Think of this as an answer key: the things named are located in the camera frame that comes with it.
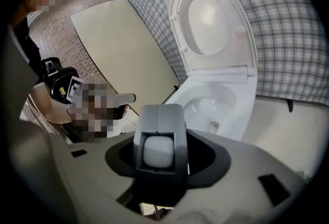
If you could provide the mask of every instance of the checkered wall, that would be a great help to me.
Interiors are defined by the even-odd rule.
[[[187,78],[170,27],[166,0],[129,0],[181,82]],[[324,28],[310,0],[239,0],[258,53],[257,94],[329,105]]]

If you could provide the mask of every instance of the open toilet lid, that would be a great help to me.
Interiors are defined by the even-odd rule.
[[[257,74],[254,36],[238,0],[167,0],[167,7],[189,76],[236,67]]]

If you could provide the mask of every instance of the toilet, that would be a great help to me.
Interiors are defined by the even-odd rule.
[[[167,0],[188,79],[166,104],[184,109],[186,127],[241,140],[257,88],[257,50],[238,0]]]

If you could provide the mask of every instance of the black slot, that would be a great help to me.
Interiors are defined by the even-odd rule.
[[[210,166],[216,158],[215,151],[199,139],[186,133],[190,176]]]
[[[83,155],[87,154],[87,151],[86,150],[76,150],[76,151],[71,152],[71,154],[74,158],[76,158],[78,156],[83,156]]]
[[[290,196],[287,189],[274,174],[260,176],[258,179],[274,207],[285,201]]]

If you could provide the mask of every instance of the brown floor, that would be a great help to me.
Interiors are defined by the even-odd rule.
[[[74,67],[83,79],[103,78],[84,50],[71,16],[111,0],[68,0],[53,12],[44,12],[30,25],[30,36],[40,48],[41,58],[58,57],[63,67]]]

